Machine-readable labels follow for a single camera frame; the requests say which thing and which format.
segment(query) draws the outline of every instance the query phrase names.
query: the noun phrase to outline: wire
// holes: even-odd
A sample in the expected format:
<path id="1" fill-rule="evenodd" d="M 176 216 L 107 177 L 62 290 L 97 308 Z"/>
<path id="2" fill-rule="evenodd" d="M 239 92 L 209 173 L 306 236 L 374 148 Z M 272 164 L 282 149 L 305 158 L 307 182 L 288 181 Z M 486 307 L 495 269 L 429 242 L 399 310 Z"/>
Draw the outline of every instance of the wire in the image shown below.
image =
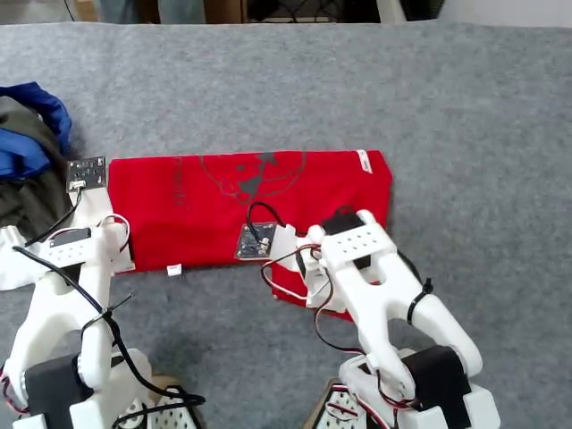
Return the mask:
<path id="1" fill-rule="evenodd" d="M 49 235 L 51 235 L 54 231 L 57 230 L 57 228 L 64 223 L 65 221 L 67 221 L 77 210 L 78 205 L 81 202 L 81 192 L 83 191 L 83 188 L 80 188 L 80 190 L 78 190 L 78 198 L 75 201 L 75 204 L 73 206 L 70 207 L 70 209 L 57 221 L 55 221 L 55 223 L 50 226 L 46 231 L 42 232 L 41 234 L 39 234 L 38 236 L 34 237 L 33 239 L 30 239 L 28 241 L 26 241 L 26 243 L 24 244 L 25 248 L 30 247 L 32 244 L 37 243 L 41 240 L 43 240 L 45 237 L 48 237 Z"/>
<path id="2" fill-rule="evenodd" d="M 413 264 L 413 262 L 411 262 L 411 259 L 406 257 L 405 254 L 403 252 L 401 252 L 401 250 L 399 250 L 399 249 L 397 250 L 397 254 L 401 259 L 403 259 L 403 262 L 405 262 L 405 265 L 408 266 L 409 271 L 411 273 L 413 273 L 413 275 L 415 275 L 415 277 L 419 280 L 420 283 L 423 283 L 423 281 L 421 280 L 421 274 L 417 270 L 417 267 L 415 266 L 415 264 Z"/>
<path id="3" fill-rule="evenodd" d="M 260 244 L 265 244 L 260 239 L 260 236 L 258 235 L 258 232 L 255 229 L 254 224 L 252 223 L 252 220 L 250 219 L 250 217 L 252 216 L 252 210 L 258 206 L 264 207 L 266 210 L 268 210 L 272 214 L 272 216 L 274 216 L 274 219 L 282 228 L 286 226 L 286 223 L 282 220 L 282 218 L 280 217 L 278 212 L 276 212 L 276 209 L 274 207 L 270 206 L 269 204 L 266 204 L 263 201 L 255 201 L 254 203 L 252 203 L 248 207 L 248 211 L 247 211 L 247 226 L 250 229 L 250 232 L 254 236 L 255 240 Z"/>
<path id="4" fill-rule="evenodd" d="M 344 385 L 344 384 L 333 384 L 331 387 L 332 391 L 343 391 L 346 393 L 349 393 L 349 387 Z M 385 421 L 382 419 L 382 417 L 377 414 L 377 412 L 374 410 L 374 408 L 369 405 L 367 402 L 365 402 L 364 400 L 362 400 L 359 395 L 357 395 L 356 393 L 351 393 L 351 395 L 353 397 L 356 398 L 356 402 L 358 403 L 358 405 L 363 408 L 366 413 L 373 418 L 373 420 L 382 428 L 382 429 L 390 429 L 390 426 L 385 423 Z"/>
<path id="5" fill-rule="evenodd" d="M 377 374 L 377 391 L 379 391 L 379 394 L 382 395 L 382 398 L 383 398 L 383 400 L 385 400 L 385 402 L 387 402 L 393 408 L 396 408 L 396 409 L 409 409 L 409 408 L 411 408 L 410 404 L 415 401 L 415 398 L 413 398 L 412 400 L 395 400 L 394 398 L 387 396 L 382 391 L 382 374 L 381 374 L 381 372 L 378 369 L 377 371 L 375 371 L 375 373 Z"/>
<path id="6" fill-rule="evenodd" d="M 4 396 L 4 400 L 6 405 L 12 409 L 13 412 L 22 416 L 23 414 L 28 414 L 27 408 L 22 408 L 16 405 L 16 402 L 8 395 L 8 388 L 11 386 L 10 379 L 8 376 L 4 376 L 4 364 L 0 366 L 0 383 L 3 385 L 2 388 L 2 395 Z"/>
<path id="7" fill-rule="evenodd" d="M 333 349 L 343 351 L 344 353 L 353 353 L 353 354 L 357 354 L 357 355 L 365 355 L 365 352 L 358 347 L 336 346 L 335 344 L 329 342 L 320 332 L 320 315 L 322 314 L 322 311 L 324 311 L 324 308 L 330 303 L 330 301 L 332 300 L 332 297 L 333 297 L 333 281 L 332 281 L 332 277 L 330 276 L 330 273 L 328 273 L 327 269 L 325 270 L 325 275 L 328 277 L 328 282 L 330 283 L 330 294 L 328 295 L 328 298 L 326 298 L 326 300 L 322 303 L 322 305 L 320 307 L 318 307 L 318 309 L 314 313 L 315 333 L 318 336 L 318 338 L 320 340 L 322 340 L 323 343 L 327 344 L 328 346 L 330 346 Z"/>
<path id="8" fill-rule="evenodd" d="M 351 417 L 348 418 L 340 418 L 339 416 L 336 416 L 335 414 L 333 414 L 328 407 L 332 407 L 337 409 L 338 411 L 341 411 L 342 413 L 346 413 L 349 414 Z M 343 407 L 340 404 L 336 404 L 335 402 L 328 402 L 327 404 L 325 404 L 325 412 L 328 413 L 330 416 L 342 421 L 342 422 L 348 422 L 350 420 L 355 419 L 356 417 L 359 416 L 359 414 L 357 412 L 355 412 L 353 409 L 349 409 L 346 407 Z"/>
<path id="9" fill-rule="evenodd" d="M 148 416 L 149 414 L 167 411 L 169 409 L 185 408 L 187 406 L 188 405 L 185 402 L 178 402 L 176 404 L 159 405 L 157 407 L 152 407 L 152 408 L 147 408 L 147 406 L 143 405 L 143 409 L 141 409 L 140 411 L 136 411 L 134 413 L 126 414 L 125 416 L 121 416 L 117 420 L 115 420 L 114 425 L 112 426 L 112 429 L 119 427 L 119 425 L 121 423 L 125 423 L 126 421 L 128 421 L 132 418 L 137 418 L 140 416 Z"/>
<path id="10" fill-rule="evenodd" d="M 286 258 L 288 258 L 288 257 L 292 257 L 292 256 L 294 256 L 294 255 L 296 255 L 296 254 L 299 254 L 302 250 L 305 250 L 305 249 L 307 249 L 307 248 L 314 249 L 314 248 L 319 248 L 319 247 L 320 247 L 320 246 L 319 246 L 318 244 L 305 244 L 305 245 L 303 245 L 303 246 L 300 246 L 299 248 L 297 248 L 297 249 L 294 250 L 293 252 L 290 252 L 289 254 L 284 255 L 283 257 L 279 257 L 279 258 L 274 259 L 274 260 L 272 260 L 272 261 L 266 262 L 265 264 L 263 264 L 263 265 L 260 267 L 260 275 L 262 276 L 262 279 L 263 279 L 263 280 L 265 281 L 265 283 L 266 283 L 268 286 L 270 286 L 271 288 L 280 290 L 281 292 L 284 292 L 284 293 L 286 293 L 287 295 L 290 295 L 291 297 L 294 297 L 294 298 L 296 298 L 296 299 L 300 299 L 300 300 L 302 300 L 302 301 L 306 301 L 307 299 L 313 298 L 314 296 L 316 296 L 318 293 L 320 293 L 320 292 L 327 286 L 329 280 L 326 280 L 326 281 L 324 282 L 324 284 L 323 284 L 317 291 L 315 291 L 315 292 L 313 292 L 313 293 L 311 293 L 311 294 L 307 294 L 305 297 L 302 297 L 302 296 L 299 295 L 298 293 L 292 292 L 291 290 L 287 290 L 287 289 L 283 288 L 280 284 L 275 283 L 275 282 L 273 282 L 272 280 L 270 280 L 270 279 L 268 278 L 268 276 L 266 275 L 266 270 L 267 270 L 267 268 L 268 268 L 269 266 L 272 266 L 272 265 L 274 265 L 274 264 L 277 264 L 277 263 L 279 263 L 280 261 L 282 261 L 282 260 L 284 260 L 284 259 L 286 259 Z"/>
<path id="11" fill-rule="evenodd" d="M 113 214 L 110 214 L 110 215 L 104 217 L 104 218 L 97 224 L 97 226 L 103 225 L 104 222 L 105 222 L 107 219 L 119 219 L 119 220 L 122 221 L 123 224 L 125 225 L 125 235 L 126 235 L 125 241 L 123 242 L 123 244 L 122 244 L 121 247 L 119 248 L 119 253 L 122 253 L 123 250 L 129 245 L 129 238 L 130 238 L 130 236 L 131 236 L 131 226 L 130 226 L 130 223 L 129 223 L 129 221 L 128 221 L 125 217 L 121 216 L 120 214 L 113 213 Z"/>
<path id="12" fill-rule="evenodd" d="M 117 348 L 121 352 L 123 359 L 125 359 L 125 363 L 127 364 L 129 369 L 131 370 L 131 372 L 133 373 L 133 375 L 135 376 L 135 378 L 137 379 L 137 381 L 141 385 L 145 386 L 150 391 L 157 393 L 158 395 L 166 396 L 167 398 L 176 398 L 179 400 L 183 400 L 189 406 L 198 406 L 198 405 L 202 405 L 206 402 L 205 398 L 200 396 L 200 395 L 195 395 L 192 393 L 176 393 L 176 392 L 172 392 L 172 391 L 166 391 L 164 389 L 161 389 L 161 388 L 155 386 L 150 381 L 148 381 L 145 377 L 143 377 L 143 375 L 141 375 L 141 373 L 139 372 L 139 370 L 135 366 L 133 359 L 131 359 L 129 352 L 127 351 L 127 347 L 125 346 L 125 343 L 123 342 L 119 325 L 112 318 L 112 314 L 111 314 L 111 311 L 109 309 L 104 310 L 102 308 L 102 306 L 91 295 L 89 295 L 89 293 L 87 293 L 80 286 L 79 283 L 77 283 L 75 280 L 73 280 L 61 268 L 51 264 L 50 262 L 46 261 L 45 259 L 42 259 L 41 257 L 37 257 L 36 255 L 29 252 L 25 248 L 21 248 L 21 247 L 16 246 L 13 249 L 19 253 L 22 253 L 24 256 L 26 256 L 29 259 L 37 262 L 38 264 L 43 265 L 46 268 L 49 268 L 50 270 L 59 274 L 69 286 L 72 286 L 100 315 L 102 315 L 103 319 L 107 322 L 107 324 L 109 325 L 109 328 L 111 329 L 111 333 L 114 337 Z"/>
<path id="13" fill-rule="evenodd" d="M 75 22 L 75 18 L 73 17 L 73 13 L 70 9 L 70 5 L 68 4 L 68 0 L 63 0 L 63 4 L 65 4 L 65 8 L 68 10 L 68 14 L 70 15 L 71 20 Z"/>

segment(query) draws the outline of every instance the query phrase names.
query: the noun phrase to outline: red cloth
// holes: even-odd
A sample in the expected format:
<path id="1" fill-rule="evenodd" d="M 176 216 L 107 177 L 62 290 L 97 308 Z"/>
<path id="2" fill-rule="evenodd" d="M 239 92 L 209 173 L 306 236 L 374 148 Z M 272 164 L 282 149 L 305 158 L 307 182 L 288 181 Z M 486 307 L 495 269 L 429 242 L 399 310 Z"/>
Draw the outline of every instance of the red cloth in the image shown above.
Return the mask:
<path id="1" fill-rule="evenodd" d="M 366 208 L 385 223 L 391 173 L 379 151 L 367 158 L 370 166 L 357 151 L 114 159 L 108 190 L 115 213 L 130 222 L 137 271 L 225 265 L 239 262 L 253 201 L 275 207 L 298 231 L 344 205 Z M 262 207 L 252 218 L 273 221 Z"/>

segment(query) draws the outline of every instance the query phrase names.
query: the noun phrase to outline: white label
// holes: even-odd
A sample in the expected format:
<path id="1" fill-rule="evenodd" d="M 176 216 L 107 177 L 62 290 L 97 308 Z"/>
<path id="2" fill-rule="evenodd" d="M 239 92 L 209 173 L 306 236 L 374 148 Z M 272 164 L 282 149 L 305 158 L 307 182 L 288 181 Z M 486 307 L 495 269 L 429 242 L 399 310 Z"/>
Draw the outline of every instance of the white label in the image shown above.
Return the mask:
<path id="1" fill-rule="evenodd" d="M 361 162 L 361 168 L 364 172 L 369 172 L 373 174 L 374 171 L 372 170 L 372 165 L 369 162 L 369 156 L 365 150 L 358 150 L 357 154 L 359 155 L 359 161 Z"/>
<path id="2" fill-rule="evenodd" d="M 175 275 L 181 275 L 181 274 L 182 274 L 181 264 L 167 266 L 167 275 L 169 277 L 174 277 Z"/>

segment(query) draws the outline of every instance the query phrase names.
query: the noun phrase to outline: table surface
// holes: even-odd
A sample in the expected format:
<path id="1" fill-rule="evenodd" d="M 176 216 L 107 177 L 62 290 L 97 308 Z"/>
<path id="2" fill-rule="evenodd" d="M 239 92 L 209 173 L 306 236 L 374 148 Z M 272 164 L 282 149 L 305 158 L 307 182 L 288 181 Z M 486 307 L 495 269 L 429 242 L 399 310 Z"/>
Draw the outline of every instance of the table surface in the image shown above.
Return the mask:
<path id="1" fill-rule="evenodd" d="M 0 40 L 2 84 L 59 96 L 76 156 L 381 149 L 390 233 L 479 346 L 503 427 L 572 421 L 572 30 L 54 24 Z M 31 292 L 2 293 L 2 357 Z M 204 394 L 211 428 L 301 427 L 345 358 L 253 266 L 114 279 L 113 300 L 128 292 L 128 346 Z M 324 330 L 356 342 L 349 323 Z M 391 337 L 431 343 L 401 323 Z"/>

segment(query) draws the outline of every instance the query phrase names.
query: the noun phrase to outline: perforated metal plate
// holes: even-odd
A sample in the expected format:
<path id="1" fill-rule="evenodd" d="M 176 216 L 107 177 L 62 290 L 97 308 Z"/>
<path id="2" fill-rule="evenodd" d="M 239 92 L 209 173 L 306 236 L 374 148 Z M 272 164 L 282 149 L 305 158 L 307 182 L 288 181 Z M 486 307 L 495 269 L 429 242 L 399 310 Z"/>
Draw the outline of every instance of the perforated metal plate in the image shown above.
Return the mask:
<path id="1" fill-rule="evenodd" d="M 180 404 L 182 400 L 163 396 L 157 406 Z M 200 429 L 198 418 L 188 408 L 181 407 L 160 411 L 149 416 L 147 429 Z"/>
<path id="2" fill-rule="evenodd" d="M 332 385 L 339 381 L 332 380 L 325 392 L 322 394 L 318 404 L 310 418 L 306 421 L 303 429 L 370 429 L 378 427 L 371 419 L 367 418 L 366 412 L 362 409 L 348 393 L 332 391 Z M 358 413 L 355 418 L 344 416 L 341 412 L 336 412 L 333 408 L 328 408 L 332 414 L 326 411 L 326 404 L 335 403 L 345 408 L 349 408 Z"/>

